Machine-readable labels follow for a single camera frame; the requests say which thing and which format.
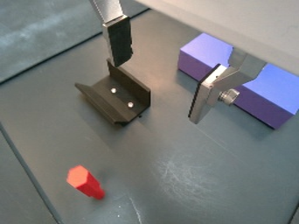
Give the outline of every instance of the gray floor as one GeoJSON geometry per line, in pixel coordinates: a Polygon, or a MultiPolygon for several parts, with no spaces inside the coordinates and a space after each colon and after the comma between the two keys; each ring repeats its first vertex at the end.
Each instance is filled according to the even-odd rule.
{"type": "Polygon", "coordinates": [[[218,104],[192,124],[196,82],[176,63],[198,33],[153,11],[132,32],[124,68],[152,89],[152,107],[124,128],[73,87],[108,74],[102,37],[0,86],[0,120],[62,222],[285,224],[299,200],[299,116],[270,130],[218,104]],[[77,164],[101,181],[100,201],[65,182],[77,164]]]}
{"type": "MultiPolygon", "coordinates": [[[[120,3],[128,16],[145,10],[120,3]]],[[[0,0],[0,83],[100,31],[89,0],[0,0]]]]}

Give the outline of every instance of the metal bracket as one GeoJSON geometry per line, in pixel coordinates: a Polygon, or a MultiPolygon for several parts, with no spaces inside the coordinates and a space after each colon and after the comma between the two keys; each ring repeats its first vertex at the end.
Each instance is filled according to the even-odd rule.
{"type": "Polygon", "coordinates": [[[265,66],[261,59],[237,48],[232,50],[228,63],[229,67],[217,64],[198,83],[188,115],[193,123],[198,123],[217,101],[232,104],[238,96],[232,88],[252,81],[265,66]]]}
{"type": "Polygon", "coordinates": [[[113,124],[128,124],[150,106],[150,89],[106,60],[109,76],[92,87],[76,83],[97,111],[113,124]]]}

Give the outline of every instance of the silver metal plate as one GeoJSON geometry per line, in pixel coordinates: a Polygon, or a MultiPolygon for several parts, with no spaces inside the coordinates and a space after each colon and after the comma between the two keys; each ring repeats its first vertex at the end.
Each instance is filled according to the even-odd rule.
{"type": "Polygon", "coordinates": [[[89,3],[104,23],[124,15],[118,0],[89,0],[89,3]]]}

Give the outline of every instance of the gray table surface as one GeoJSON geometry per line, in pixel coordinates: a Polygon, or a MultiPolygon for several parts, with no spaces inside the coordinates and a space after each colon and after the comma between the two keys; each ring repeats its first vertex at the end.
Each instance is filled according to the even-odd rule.
{"type": "Polygon", "coordinates": [[[152,89],[152,106],[124,128],[86,103],[74,82],[108,74],[101,36],[0,86],[0,120],[66,223],[285,224],[299,200],[299,116],[277,130],[217,104],[188,121],[196,82],[177,72],[180,47],[198,33],[157,12],[132,21],[124,68],[152,89]],[[65,182],[84,165],[102,200],[65,182]]]}
{"type": "Polygon", "coordinates": [[[23,171],[0,123],[0,219],[2,223],[56,223],[23,171]]]}

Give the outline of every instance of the scratch mark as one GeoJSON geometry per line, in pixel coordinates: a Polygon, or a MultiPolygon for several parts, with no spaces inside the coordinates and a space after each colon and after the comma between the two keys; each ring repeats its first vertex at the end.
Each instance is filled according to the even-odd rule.
{"type": "Polygon", "coordinates": [[[129,198],[129,200],[130,200],[132,205],[133,205],[133,208],[134,208],[134,213],[136,213],[136,217],[137,217],[138,223],[142,224],[142,222],[141,222],[141,216],[140,216],[140,213],[138,213],[138,211],[136,209],[136,204],[134,204],[134,202],[133,202],[133,200],[130,198],[129,198]]]}
{"type": "Polygon", "coordinates": [[[245,161],[241,160],[237,155],[229,149],[226,149],[226,147],[224,147],[217,141],[214,141],[201,129],[198,129],[198,131],[242,165],[246,165],[245,161]]]}

